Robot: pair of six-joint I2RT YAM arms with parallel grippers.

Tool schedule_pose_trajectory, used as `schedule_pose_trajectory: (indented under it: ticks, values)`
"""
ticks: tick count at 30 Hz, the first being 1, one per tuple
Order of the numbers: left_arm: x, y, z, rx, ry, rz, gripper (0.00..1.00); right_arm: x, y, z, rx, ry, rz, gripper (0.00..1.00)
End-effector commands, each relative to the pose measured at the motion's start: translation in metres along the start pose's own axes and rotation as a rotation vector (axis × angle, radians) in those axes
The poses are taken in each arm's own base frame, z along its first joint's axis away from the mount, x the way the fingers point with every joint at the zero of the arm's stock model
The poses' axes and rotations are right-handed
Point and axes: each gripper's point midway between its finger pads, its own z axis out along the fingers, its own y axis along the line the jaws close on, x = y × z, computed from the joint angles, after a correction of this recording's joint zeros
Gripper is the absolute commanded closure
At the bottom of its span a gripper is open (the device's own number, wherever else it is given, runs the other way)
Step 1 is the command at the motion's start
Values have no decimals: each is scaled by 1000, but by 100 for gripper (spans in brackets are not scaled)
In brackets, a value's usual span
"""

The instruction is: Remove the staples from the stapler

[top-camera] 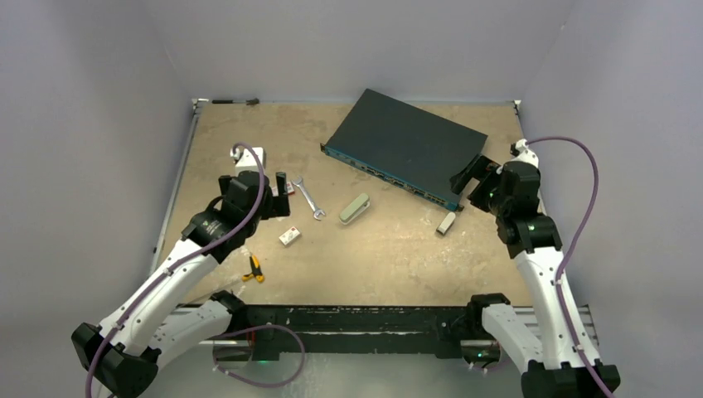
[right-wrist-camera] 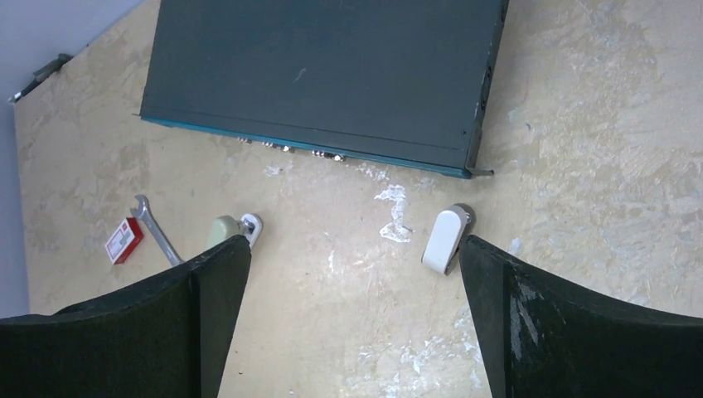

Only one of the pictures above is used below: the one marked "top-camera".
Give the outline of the white staple box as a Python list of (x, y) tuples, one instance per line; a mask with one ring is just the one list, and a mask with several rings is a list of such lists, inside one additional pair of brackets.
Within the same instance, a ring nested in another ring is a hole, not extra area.
[(288, 247), (299, 239), (301, 235), (302, 233), (300, 230), (295, 226), (292, 226), (279, 237), (279, 241), (283, 246)]

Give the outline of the green and white stapler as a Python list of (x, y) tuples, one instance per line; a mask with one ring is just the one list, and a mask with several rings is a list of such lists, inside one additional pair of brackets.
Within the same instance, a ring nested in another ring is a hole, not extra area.
[(339, 221), (343, 225), (348, 225), (353, 222), (360, 214), (362, 214), (371, 204), (371, 199), (368, 194), (361, 193), (351, 203), (349, 203), (339, 214)]

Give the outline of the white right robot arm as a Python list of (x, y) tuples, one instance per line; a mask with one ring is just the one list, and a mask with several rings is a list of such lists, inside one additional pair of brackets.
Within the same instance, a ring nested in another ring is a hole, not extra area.
[(621, 384), (618, 368), (602, 362), (578, 314), (556, 224), (538, 209), (536, 160), (498, 165), (479, 155), (462, 177), (478, 180), (468, 200), (495, 216), (497, 234), (532, 297), (541, 334), (519, 322), (504, 294), (472, 296), (449, 331), (491, 335), (520, 369), (525, 397), (612, 397)]

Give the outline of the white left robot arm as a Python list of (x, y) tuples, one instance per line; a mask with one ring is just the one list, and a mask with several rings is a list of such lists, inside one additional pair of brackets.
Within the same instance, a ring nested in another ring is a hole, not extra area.
[(248, 308), (234, 294), (213, 293), (194, 312), (169, 320), (183, 296), (221, 265), (256, 232), (259, 223), (290, 214), (287, 176), (269, 179), (257, 171), (221, 176), (221, 193), (195, 214), (166, 259), (109, 316), (97, 325), (80, 324), (70, 339), (86, 369), (84, 394), (99, 383), (112, 397), (138, 397), (159, 371), (196, 344), (212, 337), (254, 336), (268, 325), (248, 320)]

